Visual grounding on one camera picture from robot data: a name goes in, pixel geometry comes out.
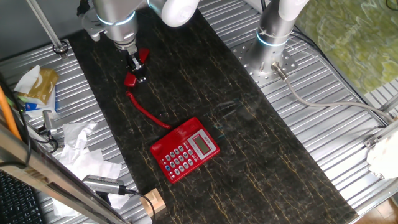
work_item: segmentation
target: crumpled paper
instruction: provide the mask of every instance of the crumpled paper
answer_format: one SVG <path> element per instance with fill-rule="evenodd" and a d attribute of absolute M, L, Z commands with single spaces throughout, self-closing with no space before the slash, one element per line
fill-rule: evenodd
<path fill-rule="evenodd" d="M 369 171 L 385 179 L 398 177 L 398 131 L 376 143 L 368 152 Z"/>
<path fill-rule="evenodd" d="M 40 66 L 36 65 L 19 80 L 18 84 L 14 88 L 14 91 L 28 94 L 32 89 L 33 85 L 35 84 L 35 82 L 37 81 L 39 73 L 40 73 Z"/>
<path fill-rule="evenodd" d="M 97 175 L 117 179 L 122 165 L 104 161 L 100 149 L 89 151 L 85 148 L 87 135 L 89 135 L 97 124 L 94 121 L 89 123 L 64 124 L 65 147 L 60 156 L 60 162 L 75 174 L 80 180 L 87 175 Z M 121 208 L 129 199 L 129 196 L 109 194 L 109 201 L 112 207 Z M 53 199 L 54 215 L 75 216 L 79 213 L 63 203 Z"/>

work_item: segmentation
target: tabletop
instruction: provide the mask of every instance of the tabletop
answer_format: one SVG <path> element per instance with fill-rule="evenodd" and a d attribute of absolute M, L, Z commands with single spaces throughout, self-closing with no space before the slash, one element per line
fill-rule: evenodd
<path fill-rule="evenodd" d="M 197 11 L 179 28 L 137 11 L 147 82 L 131 90 L 161 121 L 197 117 L 220 153 L 171 184 L 150 153 L 169 131 L 125 95 L 123 56 L 105 36 L 68 37 L 141 193 L 158 188 L 157 223 L 347 223 L 357 216 Z"/>

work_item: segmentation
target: lcd display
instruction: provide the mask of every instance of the lcd display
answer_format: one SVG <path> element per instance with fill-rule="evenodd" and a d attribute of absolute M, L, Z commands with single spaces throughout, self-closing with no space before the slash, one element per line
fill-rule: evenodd
<path fill-rule="evenodd" d="M 203 153 L 203 155 L 206 154 L 208 151 L 210 151 L 210 149 L 207 147 L 206 143 L 202 140 L 201 137 L 199 136 L 196 137 L 194 141 L 201 150 L 201 152 Z"/>

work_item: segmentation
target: red telephone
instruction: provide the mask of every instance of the red telephone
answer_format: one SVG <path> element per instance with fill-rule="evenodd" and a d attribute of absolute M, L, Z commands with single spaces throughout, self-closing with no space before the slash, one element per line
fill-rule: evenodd
<path fill-rule="evenodd" d="M 220 149 L 198 118 L 191 118 L 157 141 L 150 151 L 174 184 L 219 153 Z"/>

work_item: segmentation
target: metal grating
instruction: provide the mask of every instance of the metal grating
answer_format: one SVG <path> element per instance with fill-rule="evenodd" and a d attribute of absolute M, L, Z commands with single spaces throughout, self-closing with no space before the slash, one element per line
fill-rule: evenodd
<path fill-rule="evenodd" d="M 398 94 L 398 78 L 370 93 L 365 94 L 365 97 L 373 104 L 373 106 L 380 108 L 393 96 L 396 96 L 396 94 Z M 393 117 L 398 117 L 398 106 L 388 112 Z"/>
<path fill-rule="evenodd" d="M 255 38 L 261 15 L 242 0 L 202 0 L 199 10 L 231 50 L 239 51 Z M 293 37 L 286 50 L 298 64 L 289 78 L 301 97 L 319 103 L 359 101 L 354 90 L 305 42 Z M 352 106 L 307 107 L 297 102 L 279 78 L 270 78 L 260 88 L 359 215 L 398 191 L 398 181 L 380 180 L 368 171 L 368 151 L 363 142 L 380 130 L 380 123 L 366 110 Z"/>
<path fill-rule="evenodd" d="M 55 117 L 55 126 L 58 129 L 58 133 L 54 136 L 55 139 L 59 142 L 63 142 L 63 124 L 89 121 L 97 122 L 98 124 L 94 131 L 88 136 L 86 146 L 91 151 L 101 149 L 104 160 L 122 164 L 119 178 L 126 183 L 129 189 L 137 190 L 118 145 L 98 106 L 97 100 L 73 53 L 73 49 L 69 49 L 68 56 L 68 59 L 61 60 L 60 57 L 52 51 L 52 45 L 49 45 L 1 62 L 0 72 L 6 78 L 7 83 L 14 88 L 21 76 L 25 74 L 30 67 L 40 65 L 45 68 L 54 69 L 60 75 L 56 86 L 59 108 Z M 43 124 L 42 117 L 36 119 L 30 119 L 28 117 L 27 119 L 29 119 L 29 123 L 36 128 Z M 47 223 L 93 223 L 92 220 L 89 220 L 83 215 L 78 215 L 76 217 L 55 216 L 53 213 L 52 199 L 42 192 L 38 193 L 38 198 Z M 147 216 L 139 200 L 139 196 L 131 197 L 123 208 L 117 211 L 125 219 L 132 220 L 134 223 L 152 223 L 152 220 Z"/>

